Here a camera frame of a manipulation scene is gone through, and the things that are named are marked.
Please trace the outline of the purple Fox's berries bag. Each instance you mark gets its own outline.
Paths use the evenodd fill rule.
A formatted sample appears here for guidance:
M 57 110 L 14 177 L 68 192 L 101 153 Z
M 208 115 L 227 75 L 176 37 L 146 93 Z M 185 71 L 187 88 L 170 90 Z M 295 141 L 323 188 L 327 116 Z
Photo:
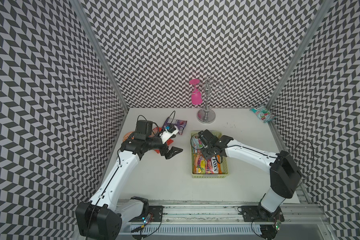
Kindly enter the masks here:
M 164 122 L 164 124 L 163 124 L 163 128 L 166 128 L 166 127 L 168 127 L 170 124 L 173 124 L 173 125 L 175 125 L 175 126 L 178 128 L 178 130 L 179 130 L 178 134 L 182 135 L 184 129 L 185 129 L 186 126 L 187 126 L 187 123 L 188 123 L 188 122 L 185 121 L 185 120 L 178 120 L 178 119 L 173 119 L 173 118 L 168 117 L 168 118 L 166 119 L 166 121 Z

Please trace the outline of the aluminium front rail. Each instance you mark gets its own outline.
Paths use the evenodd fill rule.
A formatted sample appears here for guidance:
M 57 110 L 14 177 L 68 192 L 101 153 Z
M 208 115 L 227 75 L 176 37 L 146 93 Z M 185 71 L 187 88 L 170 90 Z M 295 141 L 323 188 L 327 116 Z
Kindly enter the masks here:
M 267 222 L 244 222 L 238 207 L 254 203 L 207 203 L 207 202 L 158 202 L 153 201 L 150 206 L 164 206 L 163 218 L 159 223 L 167 224 L 274 224 Z M 316 204 L 283 204 L 280 206 L 284 214 L 283 224 L 328 225 L 329 220 L 324 211 Z

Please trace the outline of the red 100 candy bag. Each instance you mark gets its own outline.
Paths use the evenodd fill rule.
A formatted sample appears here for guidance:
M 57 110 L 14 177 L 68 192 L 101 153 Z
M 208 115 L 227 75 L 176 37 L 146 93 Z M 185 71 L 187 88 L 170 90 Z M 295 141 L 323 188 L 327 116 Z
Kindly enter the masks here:
M 152 137 L 153 137 L 153 136 L 156 136 L 161 130 L 162 130 L 161 127 L 155 127 L 155 128 L 153 129 L 153 131 L 152 131 L 152 135 L 151 135 L 151 136 L 152 136 Z

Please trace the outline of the orange patterned bowl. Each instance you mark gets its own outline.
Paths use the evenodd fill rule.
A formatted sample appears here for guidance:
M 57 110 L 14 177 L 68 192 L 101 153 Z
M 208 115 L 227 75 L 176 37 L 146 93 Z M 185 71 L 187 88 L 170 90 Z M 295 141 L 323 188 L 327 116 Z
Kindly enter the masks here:
M 126 141 L 127 139 L 134 139 L 134 134 L 135 132 L 128 132 L 127 134 L 124 135 L 123 137 L 123 142 Z

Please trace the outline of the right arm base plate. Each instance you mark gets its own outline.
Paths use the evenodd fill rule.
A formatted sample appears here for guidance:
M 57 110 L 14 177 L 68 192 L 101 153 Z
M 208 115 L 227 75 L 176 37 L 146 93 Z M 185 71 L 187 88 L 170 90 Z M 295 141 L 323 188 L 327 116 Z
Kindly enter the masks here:
M 244 222 L 267 222 L 275 223 L 277 221 L 284 222 L 284 214 L 281 207 L 278 207 L 273 213 L 265 210 L 261 205 L 252 206 L 245 205 L 238 207 L 239 213 L 243 216 Z

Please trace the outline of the chrome glass holder stand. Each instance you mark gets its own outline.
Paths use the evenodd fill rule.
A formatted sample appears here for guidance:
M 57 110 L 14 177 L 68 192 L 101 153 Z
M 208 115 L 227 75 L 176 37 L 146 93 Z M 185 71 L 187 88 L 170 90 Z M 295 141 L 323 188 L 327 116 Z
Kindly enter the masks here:
M 216 113 L 210 108 L 213 89 L 221 90 L 223 83 L 212 76 L 207 76 L 202 83 L 204 106 L 198 111 L 197 118 L 202 124 L 211 124 L 216 119 Z

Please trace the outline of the teal Fox's mint bag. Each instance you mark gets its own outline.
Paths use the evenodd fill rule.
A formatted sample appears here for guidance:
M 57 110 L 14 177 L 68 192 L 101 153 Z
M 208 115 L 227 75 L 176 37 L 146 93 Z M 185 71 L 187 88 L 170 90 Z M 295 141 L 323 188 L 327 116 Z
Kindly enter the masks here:
M 200 153 L 200 150 L 204 148 L 204 145 L 201 140 L 199 140 L 198 135 L 192 136 L 191 143 L 194 153 Z

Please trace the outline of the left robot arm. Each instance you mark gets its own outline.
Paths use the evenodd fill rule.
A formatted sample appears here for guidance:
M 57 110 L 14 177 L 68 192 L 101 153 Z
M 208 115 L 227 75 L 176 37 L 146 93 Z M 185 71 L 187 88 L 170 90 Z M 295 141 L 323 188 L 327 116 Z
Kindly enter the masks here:
M 139 120 L 136 129 L 123 141 L 117 151 L 117 161 L 97 192 L 88 202 L 78 204 L 75 214 L 79 233 L 86 239 L 114 240 L 123 225 L 133 219 L 143 224 L 134 229 L 142 232 L 154 215 L 149 211 L 149 201 L 141 197 L 132 197 L 121 207 L 117 203 L 127 180 L 144 154 L 158 150 L 167 160 L 181 153 L 177 147 L 169 148 L 167 141 L 179 132 L 176 125 L 170 124 L 153 134 L 153 122 Z

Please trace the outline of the orange Fox's bag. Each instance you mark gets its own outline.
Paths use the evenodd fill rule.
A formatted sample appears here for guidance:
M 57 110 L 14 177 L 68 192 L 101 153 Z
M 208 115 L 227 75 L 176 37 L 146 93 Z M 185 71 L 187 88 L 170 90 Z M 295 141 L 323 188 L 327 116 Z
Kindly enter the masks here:
M 222 174 L 222 159 L 220 156 L 214 156 L 210 159 L 205 159 L 201 154 L 193 155 L 193 174 Z

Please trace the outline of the pink plastic wine glass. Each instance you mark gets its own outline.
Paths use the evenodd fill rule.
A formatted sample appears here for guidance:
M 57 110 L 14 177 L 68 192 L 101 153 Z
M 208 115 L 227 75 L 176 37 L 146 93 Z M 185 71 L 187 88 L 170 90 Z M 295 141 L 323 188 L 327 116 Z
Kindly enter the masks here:
M 191 102 L 193 105 L 201 105 L 203 103 L 202 98 L 202 85 L 199 79 L 192 79 L 189 81 L 189 84 L 193 87 Z

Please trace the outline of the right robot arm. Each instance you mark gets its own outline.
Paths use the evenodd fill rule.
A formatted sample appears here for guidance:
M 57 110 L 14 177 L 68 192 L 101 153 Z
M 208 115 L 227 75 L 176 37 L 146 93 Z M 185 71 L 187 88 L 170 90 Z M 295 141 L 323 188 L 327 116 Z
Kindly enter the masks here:
M 197 136 L 202 143 L 201 154 L 205 159 L 217 156 L 234 158 L 269 174 L 270 188 L 255 210 L 256 218 L 270 221 L 281 211 L 280 205 L 295 194 L 302 173 L 290 153 L 262 151 L 229 136 L 218 138 L 209 130 L 200 131 Z

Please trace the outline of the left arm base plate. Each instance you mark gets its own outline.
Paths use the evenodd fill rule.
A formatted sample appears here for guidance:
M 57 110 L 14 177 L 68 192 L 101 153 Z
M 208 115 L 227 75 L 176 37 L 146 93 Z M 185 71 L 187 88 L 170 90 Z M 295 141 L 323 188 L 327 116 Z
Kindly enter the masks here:
M 151 221 L 154 223 L 159 223 L 163 218 L 164 206 L 149 206 L 146 213 L 141 214 L 140 216 L 130 220 L 131 223 L 143 223 L 145 219 L 150 217 Z

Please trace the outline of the light green plastic basket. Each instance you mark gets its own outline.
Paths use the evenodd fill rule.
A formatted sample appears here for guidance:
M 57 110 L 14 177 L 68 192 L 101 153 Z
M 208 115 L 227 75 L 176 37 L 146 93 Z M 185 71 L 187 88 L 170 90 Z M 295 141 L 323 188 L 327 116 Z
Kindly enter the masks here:
M 191 139 L 192 136 L 194 135 L 198 135 L 199 131 L 193 131 L 191 132 Z M 226 157 L 221 157 L 222 159 L 222 164 L 221 164 L 221 168 L 223 173 L 222 174 L 205 174 L 205 175 L 197 175 L 197 174 L 193 174 L 193 155 L 194 154 L 201 154 L 201 150 L 200 153 L 194 153 L 193 148 L 192 148 L 192 143 L 191 143 L 191 175 L 193 178 L 225 178 L 226 176 L 229 175 L 229 169 L 228 169 L 228 165 L 227 165 L 227 158 Z

